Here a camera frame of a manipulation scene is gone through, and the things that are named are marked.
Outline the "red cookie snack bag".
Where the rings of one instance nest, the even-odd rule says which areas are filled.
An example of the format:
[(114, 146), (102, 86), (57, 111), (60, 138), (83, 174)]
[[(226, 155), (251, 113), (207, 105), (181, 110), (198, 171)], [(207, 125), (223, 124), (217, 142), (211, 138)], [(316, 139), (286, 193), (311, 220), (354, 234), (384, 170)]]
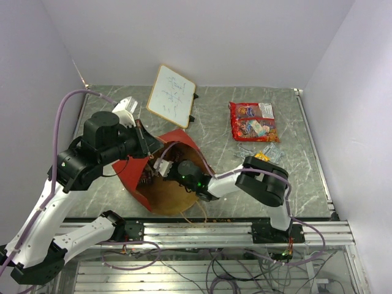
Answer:
[(234, 140), (280, 142), (271, 103), (230, 102), (228, 107)]

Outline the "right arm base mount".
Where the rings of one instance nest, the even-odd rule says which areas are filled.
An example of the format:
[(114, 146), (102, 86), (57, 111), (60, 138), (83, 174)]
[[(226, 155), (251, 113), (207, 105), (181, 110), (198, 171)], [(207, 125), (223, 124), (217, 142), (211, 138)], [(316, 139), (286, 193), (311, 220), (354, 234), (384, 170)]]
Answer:
[(254, 222), (251, 225), (249, 234), (254, 244), (288, 244), (290, 241), (296, 244), (305, 242), (303, 226), (292, 222), (286, 231), (281, 231), (272, 228), (268, 220), (262, 219), (260, 222)]

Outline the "silver foil snack packet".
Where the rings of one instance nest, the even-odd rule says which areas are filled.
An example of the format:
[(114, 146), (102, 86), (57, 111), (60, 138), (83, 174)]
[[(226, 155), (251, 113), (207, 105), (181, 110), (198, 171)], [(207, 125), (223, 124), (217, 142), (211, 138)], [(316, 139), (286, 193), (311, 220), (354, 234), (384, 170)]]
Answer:
[(285, 153), (281, 151), (273, 142), (263, 149), (263, 154), (269, 158), (269, 161), (274, 164), (279, 164), (279, 161)]

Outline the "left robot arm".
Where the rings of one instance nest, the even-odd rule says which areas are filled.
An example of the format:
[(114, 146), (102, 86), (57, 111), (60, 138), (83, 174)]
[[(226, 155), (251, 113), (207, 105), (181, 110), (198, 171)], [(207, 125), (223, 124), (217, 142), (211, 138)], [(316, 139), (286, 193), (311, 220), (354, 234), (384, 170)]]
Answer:
[(83, 133), (57, 155), (34, 210), (11, 242), (1, 246), (1, 267), (12, 267), (20, 285), (44, 285), (76, 255), (101, 242), (118, 243), (126, 222), (111, 210), (70, 233), (57, 232), (83, 191), (118, 160), (148, 159), (163, 143), (138, 119), (131, 122), (109, 111), (87, 119)]

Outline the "brown M&M packet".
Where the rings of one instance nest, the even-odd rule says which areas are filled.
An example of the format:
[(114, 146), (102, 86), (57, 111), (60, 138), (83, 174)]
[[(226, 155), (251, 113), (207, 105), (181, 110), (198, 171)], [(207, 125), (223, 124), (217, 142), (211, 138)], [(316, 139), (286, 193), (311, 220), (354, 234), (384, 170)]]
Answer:
[(139, 185), (150, 186), (153, 184), (155, 178), (161, 177), (161, 176), (156, 176), (154, 174), (154, 169), (153, 169), (153, 165), (158, 158), (165, 159), (167, 161), (172, 161), (173, 162), (172, 167), (173, 167), (174, 163), (179, 162), (179, 160), (184, 155), (184, 153), (180, 150), (179, 147), (174, 147), (174, 146), (168, 148), (168, 151), (165, 151), (165, 152), (166, 153), (163, 156), (163, 158), (161, 158), (161, 155), (158, 155), (148, 161), (148, 163), (145, 165), (145, 167), (141, 173), (140, 179), (138, 180)]

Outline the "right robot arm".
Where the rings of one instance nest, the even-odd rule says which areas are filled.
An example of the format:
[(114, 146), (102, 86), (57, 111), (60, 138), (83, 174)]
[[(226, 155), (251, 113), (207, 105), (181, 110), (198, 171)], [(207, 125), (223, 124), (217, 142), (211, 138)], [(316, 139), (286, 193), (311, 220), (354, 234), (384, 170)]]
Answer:
[(288, 173), (283, 168), (248, 156), (231, 171), (208, 175), (191, 160), (172, 164), (167, 181), (176, 181), (205, 202), (218, 200), (230, 193), (242, 191), (267, 206), (270, 235), (281, 243), (292, 234), (292, 219), (287, 198), (291, 193)]

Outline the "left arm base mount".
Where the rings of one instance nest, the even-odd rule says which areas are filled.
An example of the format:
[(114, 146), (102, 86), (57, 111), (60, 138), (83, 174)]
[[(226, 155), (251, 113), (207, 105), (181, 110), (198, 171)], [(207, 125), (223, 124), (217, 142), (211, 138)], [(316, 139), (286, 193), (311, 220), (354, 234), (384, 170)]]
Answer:
[(143, 241), (145, 227), (139, 220), (126, 221), (123, 241)]

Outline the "yellow M&M packet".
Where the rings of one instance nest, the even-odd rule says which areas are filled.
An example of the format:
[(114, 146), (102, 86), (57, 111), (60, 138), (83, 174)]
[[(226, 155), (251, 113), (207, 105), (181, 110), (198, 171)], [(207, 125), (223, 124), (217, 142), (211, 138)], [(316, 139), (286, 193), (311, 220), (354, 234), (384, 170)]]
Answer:
[(254, 155), (254, 157), (255, 157), (255, 158), (258, 158), (258, 159), (260, 159), (260, 160), (262, 160), (262, 161), (265, 161), (265, 162), (269, 162), (269, 161), (270, 161), (270, 158), (269, 158), (268, 156), (266, 156), (265, 154), (263, 154), (262, 152), (256, 153), (256, 154)]

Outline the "red paper bag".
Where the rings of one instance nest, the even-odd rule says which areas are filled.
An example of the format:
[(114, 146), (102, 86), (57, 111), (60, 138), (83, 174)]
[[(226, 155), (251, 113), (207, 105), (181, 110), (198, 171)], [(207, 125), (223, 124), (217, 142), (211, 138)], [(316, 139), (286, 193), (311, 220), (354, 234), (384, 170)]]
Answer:
[(138, 184), (141, 173), (150, 159), (165, 155), (168, 148), (179, 147), (184, 153), (183, 157), (176, 162), (184, 160), (192, 161), (200, 168), (203, 174), (212, 172), (213, 169), (206, 163), (200, 148), (191, 137), (181, 129), (177, 129), (159, 137), (164, 142), (164, 147), (155, 153), (152, 158), (119, 160), (111, 165), (115, 174), (130, 192), (134, 199), (144, 206), (149, 212), (158, 216), (184, 215), (186, 210), (197, 205), (202, 211), (202, 216), (207, 218), (207, 213), (202, 205), (202, 200), (190, 187), (184, 187), (177, 181), (169, 181), (167, 178), (155, 178), (150, 186)]

